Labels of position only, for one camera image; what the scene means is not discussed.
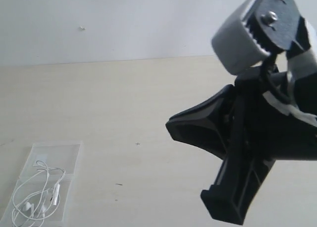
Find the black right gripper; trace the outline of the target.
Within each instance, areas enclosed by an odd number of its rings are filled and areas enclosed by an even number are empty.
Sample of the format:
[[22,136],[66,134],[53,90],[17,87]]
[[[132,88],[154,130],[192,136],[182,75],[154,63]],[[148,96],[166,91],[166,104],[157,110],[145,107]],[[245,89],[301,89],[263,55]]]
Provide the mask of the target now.
[[[256,154],[228,154],[236,91],[244,97],[246,139]],[[173,115],[165,124],[175,141],[201,148],[224,159],[214,184],[200,197],[212,219],[242,225],[248,208],[274,160],[317,159],[317,128],[284,108],[260,79],[260,67],[247,69],[206,101]]]

